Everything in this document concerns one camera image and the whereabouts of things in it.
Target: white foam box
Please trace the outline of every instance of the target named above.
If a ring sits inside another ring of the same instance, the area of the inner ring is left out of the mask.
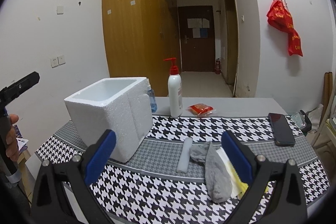
[[[149,133],[152,111],[146,77],[102,79],[64,99],[78,134],[89,146],[107,129],[117,135],[111,158],[127,162]]]

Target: human hand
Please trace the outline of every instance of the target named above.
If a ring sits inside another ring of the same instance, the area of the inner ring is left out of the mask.
[[[10,114],[9,117],[11,124],[14,124],[19,120],[19,116],[16,114]],[[10,127],[10,131],[7,133],[6,143],[8,144],[6,149],[7,157],[9,157],[12,161],[17,161],[19,159],[19,149],[17,146],[16,133],[13,126]]]

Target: black and white tablecloth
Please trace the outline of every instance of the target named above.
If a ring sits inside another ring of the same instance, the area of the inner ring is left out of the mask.
[[[294,147],[278,147],[267,117],[193,118],[153,116],[153,127],[137,152],[126,164],[109,160],[100,178],[90,185],[98,202],[112,219],[123,223],[223,223],[239,200],[212,203],[204,181],[204,167],[190,162],[187,174],[176,173],[183,141],[192,137],[201,144],[220,145],[221,134],[231,130],[256,155],[269,160],[296,160],[302,175],[307,206],[321,198],[329,187],[323,166],[305,136],[287,117],[296,140]],[[87,146],[70,121],[51,136],[37,151],[41,160],[69,161]],[[260,201],[251,222],[264,213],[274,182]]]

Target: red bottle cap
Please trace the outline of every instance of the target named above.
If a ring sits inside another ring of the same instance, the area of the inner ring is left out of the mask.
[[[179,67],[175,65],[176,57],[167,58],[163,61],[171,61],[171,67],[170,67],[170,75],[178,75],[179,74]]]

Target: black phone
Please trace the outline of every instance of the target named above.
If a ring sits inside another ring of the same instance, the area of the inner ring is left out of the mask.
[[[291,128],[283,114],[269,113],[275,144],[278,146],[294,146],[295,139]]]

